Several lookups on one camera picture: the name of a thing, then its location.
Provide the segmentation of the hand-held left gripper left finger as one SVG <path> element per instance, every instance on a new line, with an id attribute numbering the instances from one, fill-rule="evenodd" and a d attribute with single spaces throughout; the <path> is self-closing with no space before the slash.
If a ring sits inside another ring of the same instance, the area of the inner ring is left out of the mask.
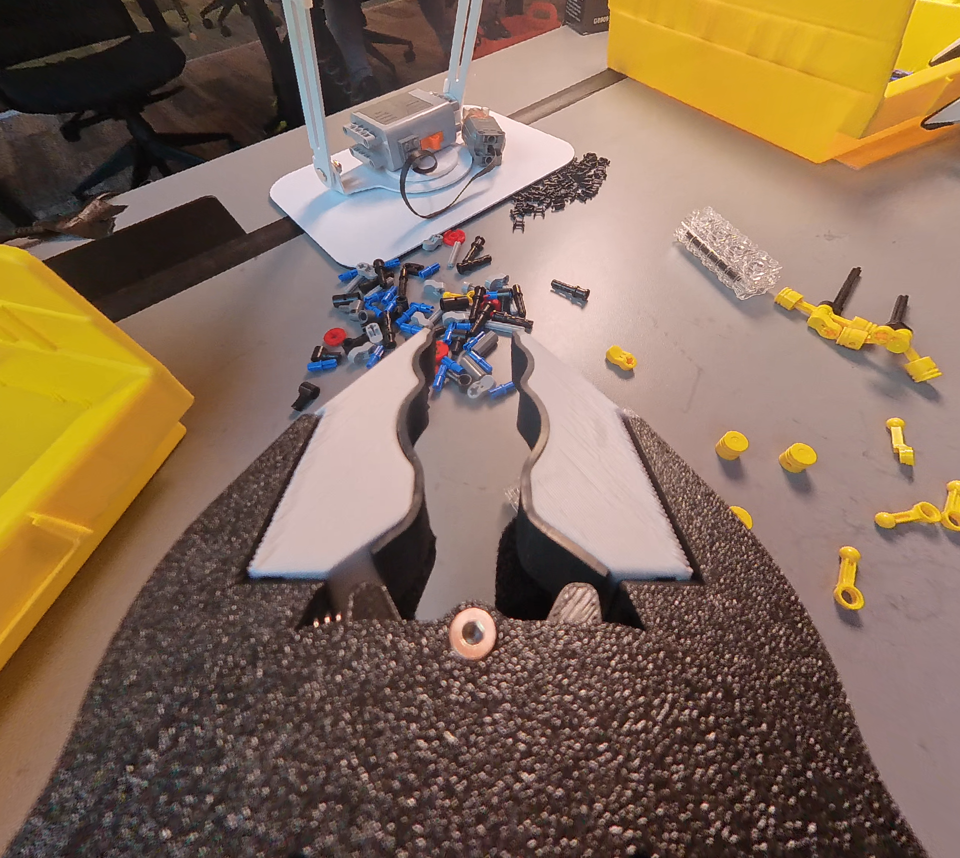
<path id="1" fill-rule="evenodd" d="M 407 421 L 426 390 L 420 332 L 319 411 L 319 421 L 246 573 L 252 579 L 327 579 L 364 549 L 398 535 L 424 497 Z"/>

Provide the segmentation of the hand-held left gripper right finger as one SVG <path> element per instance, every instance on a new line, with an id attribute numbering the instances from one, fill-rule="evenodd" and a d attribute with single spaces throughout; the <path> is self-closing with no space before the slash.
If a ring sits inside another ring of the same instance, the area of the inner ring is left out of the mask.
<path id="1" fill-rule="evenodd" d="M 686 581 L 693 568 L 621 409 L 541 342 L 515 335 L 517 548 L 538 583 Z"/>

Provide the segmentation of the pile of mixed building parts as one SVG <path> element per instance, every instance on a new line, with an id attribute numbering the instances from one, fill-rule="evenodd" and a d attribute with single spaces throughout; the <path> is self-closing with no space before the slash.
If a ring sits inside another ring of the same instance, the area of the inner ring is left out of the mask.
<path id="1" fill-rule="evenodd" d="M 509 274 L 490 271 L 485 238 L 475 237 L 460 255 L 465 240 L 454 228 L 422 244 L 423 262 L 375 259 L 342 273 L 341 291 L 330 301 L 353 331 L 330 327 L 306 373 L 371 369 L 402 343 L 424 338 L 434 349 L 433 394 L 453 387 L 470 398 L 509 395 L 514 386 L 497 383 L 491 356 L 500 337 L 529 333 L 534 323 L 522 287 Z"/>

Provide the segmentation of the yellow piston crank assembly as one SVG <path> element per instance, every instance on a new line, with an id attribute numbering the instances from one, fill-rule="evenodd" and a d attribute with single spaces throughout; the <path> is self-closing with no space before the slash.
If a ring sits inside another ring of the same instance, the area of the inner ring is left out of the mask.
<path id="1" fill-rule="evenodd" d="M 807 325 L 821 337 L 838 340 L 850 322 L 842 315 L 861 276 L 861 267 L 853 267 L 846 276 L 835 298 L 813 304 L 794 289 L 786 287 L 774 296 L 774 302 L 786 310 L 798 310 L 807 316 Z"/>
<path id="2" fill-rule="evenodd" d="M 909 296 L 897 296 L 891 319 L 886 324 L 876 324 L 860 317 L 849 320 L 837 337 L 837 344 L 845 348 L 860 349 L 864 345 L 877 345 L 894 354 L 904 356 L 904 368 L 915 382 L 927 382 L 942 375 L 930 357 L 920 356 L 913 348 L 913 331 L 906 326 L 905 314 Z"/>

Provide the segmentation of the yellow cam piece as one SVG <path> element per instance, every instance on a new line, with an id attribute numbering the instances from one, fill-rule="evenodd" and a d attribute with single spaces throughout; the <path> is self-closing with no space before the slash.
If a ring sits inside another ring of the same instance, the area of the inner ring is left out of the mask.
<path id="1" fill-rule="evenodd" d="M 858 588 L 858 563 L 860 552 L 849 545 L 838 550 L 838 574 L 833 589 L 834 601 L 843 609 L 859 611 L 864 607 L 865 599 Z"/>

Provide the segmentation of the grey desk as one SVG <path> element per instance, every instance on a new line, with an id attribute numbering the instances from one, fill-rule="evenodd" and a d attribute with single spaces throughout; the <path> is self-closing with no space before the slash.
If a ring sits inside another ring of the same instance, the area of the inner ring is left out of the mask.
<path id="1" fill-rule="evenodd" d="M 608 156 L 598 197 L 525 232 L 479 220 L 497 271 L 525 293 L 534 336 L 648 420 L 759 538 L 798 591 L 846 686 L 875 764 L 931 855 L 958 852 L 958 534 L 875 528 L 879 511 L 943 500 L 958 478 L 958 140 L 862 171 L 811 165 L 630 80 L 539 125 Z M 918 351 L 942 377 L 913 383 L 878 348 L 819 338 L 771 298 L 740 301 L 674 241 L 712 206 L 831 298 L 852 266 L 849 310 L 886 321 L 909 295 Z M 2 671 L 2 850 L 60 756 L 124 614 L 192 520 L 291 420 L 304 364 L 331 318 L 338 269 L 294 238 L 121 323 L 195 397 L 186 436 Z M 590 290 L 581 304 L 552 279 Z M 624 372 L 610 346 L 633 353 Z M 905 420 L 915 465 L 894 456 Z M 736 461 L 714 446 L 729 430 Z M 779 464 L 811 445 L 802 473 Z M 865 604 L 834 601 L 838 550 L 861 555 Z"/>
<path id="2" fill-rule="evenodd" d="M 533 37 L 474 60 L 465 100 L 510 117 L 607 67 L 607 34 L 580 36 L 569 27 Z M 188 62 L 184 92 L 151 107 L 148 119 L 159 131 L 231 132 L 253 136 L 266 119 L 266 59 L 258 44 L 244 45 Z M 116 149 L 125 132 L 102 124 L 67 143 L 50 116 L 2 117 L 2 182 L 36 214 L 73 212 L 80 205 L 70 191 Z M 217 197 L 246 231 L 269 224 L 280 213 L 270 189 L 282 176 L 310 164 L 306 130 L 284 132 L 208 164 L 156 179 L 130 191 L 126 175 L 115 180 L 116 202 L 126 210 L 116 228 L 150 218 L 205 195 Z"/>

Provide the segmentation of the pile of black clip pins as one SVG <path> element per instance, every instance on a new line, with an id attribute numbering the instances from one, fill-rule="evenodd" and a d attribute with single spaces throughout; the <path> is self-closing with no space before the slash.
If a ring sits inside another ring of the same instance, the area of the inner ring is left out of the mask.
<path id="1" fill-rule="evenodd" d="M 574 202 L 586 203 L 597 196 L 607 179 L 610 160 L 586 153 L 551 172 L 511 197 L 511 230 L 523 231 L 527 219 L 544 218 Z"/>

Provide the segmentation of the white metal stand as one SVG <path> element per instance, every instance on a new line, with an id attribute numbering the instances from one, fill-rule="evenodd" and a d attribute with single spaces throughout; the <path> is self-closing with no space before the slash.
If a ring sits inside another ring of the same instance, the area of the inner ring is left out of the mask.
<path id="1" fill-rule="evenodd" d="M 330 151 L 312 0 L 282 0 L 313 163 L 278 180 L 270 197 L 340 264 L 410 252 L 570 162 L 569 143 L 492 112 L 506 133 L 502 162 L 488 172 L 473 165 L 461 128 L 481 3 L 458 0 L 450 69 L 436 93 L 460 103 L 456 142 L 438 152 L 421 150 L 402 169 L 385 171 L 355 157 L 349 138 L 347 149 Z"/>

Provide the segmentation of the grey battery box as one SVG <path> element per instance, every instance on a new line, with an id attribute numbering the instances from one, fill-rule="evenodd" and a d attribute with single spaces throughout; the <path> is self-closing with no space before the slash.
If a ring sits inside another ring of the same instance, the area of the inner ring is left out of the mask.
<path id="1" fill-rule="evenodd" d="M 414 153 L 438 152 L 454 144 L 460 118 L 458 101 L 413 89 L 355 108 L 343 132 L 355 157 L 377 169 L 398 171 Z"/>

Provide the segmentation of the red and black object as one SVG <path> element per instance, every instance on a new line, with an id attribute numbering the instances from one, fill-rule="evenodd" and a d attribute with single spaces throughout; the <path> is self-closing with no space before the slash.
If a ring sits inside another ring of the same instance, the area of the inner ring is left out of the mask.
<path id="1" fill-rule="evenodd" d="M 482 21 L 476 40 L 476 57 L 508 47 L 510 44 L 553 31 L 561 26 L 555 6 L 534 1 L 526 12 L 491 17 Z"/>

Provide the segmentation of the black office chair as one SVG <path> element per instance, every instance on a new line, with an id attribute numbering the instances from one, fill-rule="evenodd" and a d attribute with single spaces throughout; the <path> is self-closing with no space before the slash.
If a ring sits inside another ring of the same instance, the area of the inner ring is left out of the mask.
<path id="1" fill-rule="evenodd" d="M 197 34 L 211 49 L 226 49 L 258 40 L 247 0 L 211 0 L 198 13 Z"/>
<path id="2" fill-rule="evenodd" d="M 143 109 L 167 97 L 158 89 L 183 72 L 186 56 L 172 39 L 140 32 L 121 0 L 1 0 L 2 101 L 30 114 L 70 114 L 69 141 L 102 121 L 126 124 L 130 141 L 74 190 L 78 198 L 132 168 L 131 185 L 151 169 L 172 173 L 202 159 L 182 148 L 189 135 L 160 134 Z"/>

